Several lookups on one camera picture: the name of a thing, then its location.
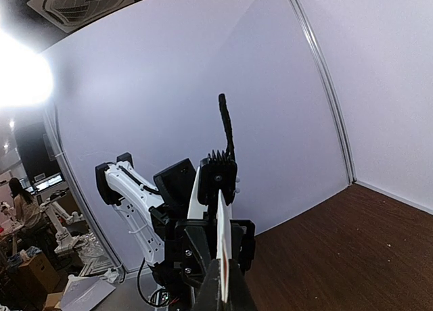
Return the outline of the beige decorated lined sheet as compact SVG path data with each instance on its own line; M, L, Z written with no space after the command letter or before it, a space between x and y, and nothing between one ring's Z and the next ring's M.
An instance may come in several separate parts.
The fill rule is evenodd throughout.
M216 215L216 258L220 261L221 300L223 303L227 303L229 296L229 261L232 259L231 217L231 207L226 204L224 194L219 190Z

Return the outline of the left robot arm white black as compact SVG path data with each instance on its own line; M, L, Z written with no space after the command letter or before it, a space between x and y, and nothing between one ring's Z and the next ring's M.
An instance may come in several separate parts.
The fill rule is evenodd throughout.
M144 179L129 153L95 169L104 203L127 224L157 284L171 294L199 288L213 260L251 269L255 225L234 219L237 163L230 151L214 151L194 167L184 159Z

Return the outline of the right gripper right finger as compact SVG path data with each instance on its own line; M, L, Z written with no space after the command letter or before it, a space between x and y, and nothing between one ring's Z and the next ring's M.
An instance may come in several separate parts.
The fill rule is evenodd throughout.
M256 304L245 281L238 263L229 260L228 298L224 303L224 310L253 311Z

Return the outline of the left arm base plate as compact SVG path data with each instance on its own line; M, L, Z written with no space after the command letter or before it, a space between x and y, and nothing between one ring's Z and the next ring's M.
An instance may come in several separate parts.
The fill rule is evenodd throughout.
M155 290L153 290L147 298L151 304L155 305L153 310L190 310L188 302L181 301L179 297L171 296L170 293L161 285L156 285Z

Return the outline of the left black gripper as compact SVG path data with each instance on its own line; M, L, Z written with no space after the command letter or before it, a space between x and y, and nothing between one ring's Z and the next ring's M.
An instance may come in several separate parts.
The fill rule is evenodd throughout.
M230 224L229 259L245 274L254 259L256 227L250 220L231 220ZM170 219L164 225L164 286L169 291L182 291L187 286L198 289L216 257L216 220Z

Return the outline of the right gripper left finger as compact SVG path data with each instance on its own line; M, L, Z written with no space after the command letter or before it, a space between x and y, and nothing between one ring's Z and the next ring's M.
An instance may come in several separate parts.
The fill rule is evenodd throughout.
M220 259L212 260L192 307L193 311L224 310L226 299L226 272Z

